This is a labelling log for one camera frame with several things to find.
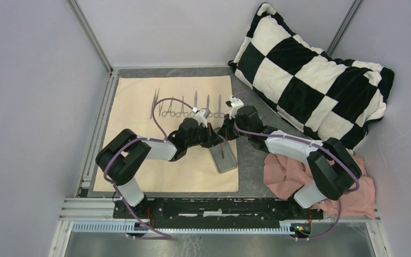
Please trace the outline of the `steel scissors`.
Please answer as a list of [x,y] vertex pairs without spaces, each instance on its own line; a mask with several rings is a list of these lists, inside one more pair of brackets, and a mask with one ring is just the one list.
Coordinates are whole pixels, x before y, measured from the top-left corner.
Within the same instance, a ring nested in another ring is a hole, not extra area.
[[210,110],[210,95],[207,95],[206,108]]
[[193,109],[191,110],[191,112],[189,113],[190,117],[194,117],[194,115],[196,114],[197,111],[197,100],[198,100],[198,95],[197,92],[195,92],[194,94],[194,105],[193,105]]
[[217,111],[214,112],[213,117],[214,118],[224,118],[224,113],[222,112],[222,96],[219,95],[218,101],[217,101]]

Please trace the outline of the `metal instrument tray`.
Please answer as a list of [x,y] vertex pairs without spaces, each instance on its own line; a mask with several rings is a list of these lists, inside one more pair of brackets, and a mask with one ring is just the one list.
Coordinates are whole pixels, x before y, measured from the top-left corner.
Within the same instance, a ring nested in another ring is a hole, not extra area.
[[[220,145],[224,150],[224,159],[220,156]],[[212,156],[213,162],[219,174],[224,174],[238,167],[237,161],[232,153],[232,149],[227,141],[214,146],[209,149]]]

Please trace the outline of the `steel forceps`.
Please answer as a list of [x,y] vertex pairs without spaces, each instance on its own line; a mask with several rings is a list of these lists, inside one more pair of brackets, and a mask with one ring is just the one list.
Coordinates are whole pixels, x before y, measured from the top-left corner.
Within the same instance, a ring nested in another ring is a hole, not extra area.
[[187,118],[187,117],[189,117],[189,113],[187,111],[185,111],[184,97],[182,97],[182,99],[181,99],[180,111],[175,112],[174,116],[177,117],[177,118],[180,118],[180,117]]
[[167,108],[166,111],[162,112],[162,116],[166,117],[166,116],[170,116],[170,117],[174,117],[176,114],[172,111],[172,105],[173,105],[173,99],[170,99],[170,104]]

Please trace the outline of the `long pointed steel tweezers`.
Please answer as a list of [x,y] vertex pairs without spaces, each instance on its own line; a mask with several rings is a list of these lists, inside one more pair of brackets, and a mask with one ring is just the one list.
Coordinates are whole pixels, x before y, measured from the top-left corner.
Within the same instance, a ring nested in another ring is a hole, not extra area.
[[153,102],[151,105],[150,119],[153,118],[156,102],[158,101],[158,97],[159,97],[159,91],[160,91],[160,88],[155,89],[154,98],[153,98]]

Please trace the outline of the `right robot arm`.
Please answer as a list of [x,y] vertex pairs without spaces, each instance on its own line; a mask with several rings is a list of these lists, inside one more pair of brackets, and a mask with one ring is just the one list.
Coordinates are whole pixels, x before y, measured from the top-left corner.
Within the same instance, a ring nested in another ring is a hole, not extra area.
[[247,138],[257,150],[285,155],[309,166],[313,182],[296,190],[287,205],[294,218],[304,217],[309,207],[320,201],[337,201],[360,188],[361,169],[338,139],[310,140],[266,126],[253,106],[225,115],[218,134],[226,140]]

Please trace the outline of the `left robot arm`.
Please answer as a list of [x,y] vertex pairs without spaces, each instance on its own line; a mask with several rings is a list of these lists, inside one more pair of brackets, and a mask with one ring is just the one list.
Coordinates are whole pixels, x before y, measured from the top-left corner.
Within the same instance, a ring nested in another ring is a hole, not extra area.
[[103,171],[104,179],[122,196],[127,204],[126,211],[140,218],[146,213],[147,204],[135,174],[145,160],[175,162],[191,147],[212,148],[222,142],[224,139],[210,123],[201,124],[193,118],[185,118],[166,139],[140,137],[126,128],[97,154],[95,163]]

